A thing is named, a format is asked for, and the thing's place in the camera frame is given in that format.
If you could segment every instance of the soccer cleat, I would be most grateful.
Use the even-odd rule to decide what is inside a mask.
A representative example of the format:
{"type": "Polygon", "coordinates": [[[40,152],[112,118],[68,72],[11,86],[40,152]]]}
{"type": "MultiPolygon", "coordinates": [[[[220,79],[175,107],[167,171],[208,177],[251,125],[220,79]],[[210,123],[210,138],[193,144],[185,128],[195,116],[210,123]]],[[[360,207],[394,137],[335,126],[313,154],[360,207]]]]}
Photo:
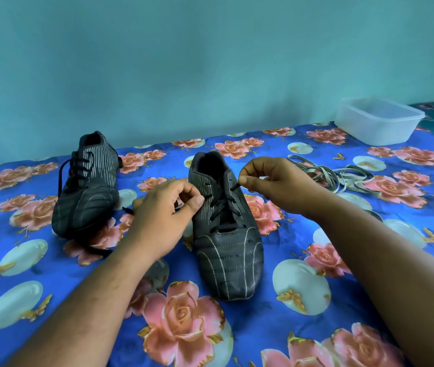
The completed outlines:
{"type": "Polygon", "coordinates": [[[58,201],[52,215],[52,229],[58,236],[76,239],[91,253],[108,256],[88,244],[107,223],[119,200],[117,170],[122,160],[101,132],[83,135],[79,148],[59,170],[58,201]],[[69,177],[62,188],[62,169],[69,162],[69,177]]]}
{"type": "Polygon", "coordinates": [[[200,152],[188,180],[205,197],[193,217],[201,276],[215,297],[250,298],[263,271],[263,244],[234,173],[219,152],[200,152]]]}

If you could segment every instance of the plastic container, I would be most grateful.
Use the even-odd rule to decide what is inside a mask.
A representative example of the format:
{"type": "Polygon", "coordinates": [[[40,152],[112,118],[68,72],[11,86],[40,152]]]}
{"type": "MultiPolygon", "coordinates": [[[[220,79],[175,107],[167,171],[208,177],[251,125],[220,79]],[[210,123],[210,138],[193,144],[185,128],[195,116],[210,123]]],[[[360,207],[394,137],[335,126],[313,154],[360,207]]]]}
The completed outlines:
{"type": "Polygon", "coordinates": [[[403,143],[425,116],[422,110],[380,98],[341,100],[335,124],[368,145],[403,143]]]}

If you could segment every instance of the shoe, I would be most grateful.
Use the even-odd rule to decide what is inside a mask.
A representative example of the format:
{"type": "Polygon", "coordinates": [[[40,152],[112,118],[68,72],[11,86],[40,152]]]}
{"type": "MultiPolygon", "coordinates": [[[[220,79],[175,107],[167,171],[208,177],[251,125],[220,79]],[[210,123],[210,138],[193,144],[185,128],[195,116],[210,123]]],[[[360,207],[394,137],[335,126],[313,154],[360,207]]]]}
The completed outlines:
{"type": "Polygon", "coordinates": [[[122,160],[101,132],[83,135],[79,148],[59,169],[58,201],[52,215],[52,230],[66,239],[76,239],[91,253],[104,257],[111,250],[88,244],[107,223],[119,200],[117,170],[122,160]],[[69,177],[62,188],[62,169],[69,162],[69,177]]]}
{"type": "Polygon", "coordinates": [[[219,152],[197,153],[188,180],[205,197],[193,217],[200,274],[221,300],[253,296],[263,272],[263,244],[236,177],[219,152]]]}

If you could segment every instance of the person's right arm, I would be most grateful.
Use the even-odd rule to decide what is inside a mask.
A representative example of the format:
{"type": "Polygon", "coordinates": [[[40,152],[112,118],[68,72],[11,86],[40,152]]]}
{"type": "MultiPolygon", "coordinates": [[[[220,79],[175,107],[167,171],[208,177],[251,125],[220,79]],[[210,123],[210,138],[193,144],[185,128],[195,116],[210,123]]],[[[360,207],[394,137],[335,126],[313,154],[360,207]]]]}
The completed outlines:
{"type": "Polygon", "coordinates": [[[286,159],[253,159],[238,181],[285,211],[317,222],[411,362],[434,366],[433,256],[286,159]]]}

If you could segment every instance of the forearm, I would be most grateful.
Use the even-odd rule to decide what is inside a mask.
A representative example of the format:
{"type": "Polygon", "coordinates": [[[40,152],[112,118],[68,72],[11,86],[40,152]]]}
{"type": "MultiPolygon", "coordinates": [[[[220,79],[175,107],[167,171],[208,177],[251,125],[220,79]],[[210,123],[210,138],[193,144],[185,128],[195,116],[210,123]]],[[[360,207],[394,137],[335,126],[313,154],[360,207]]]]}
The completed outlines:
{"type": "Polygon", "coordinates": [[[313,219],[413,363],[434,365],[434,257],[331,193],[313,219]]]}
{"type": "Polygon", "coordinates": [[[138,245],[122,241],[7,366],[105,366],[134,290],[152,261],[138,245]]]}

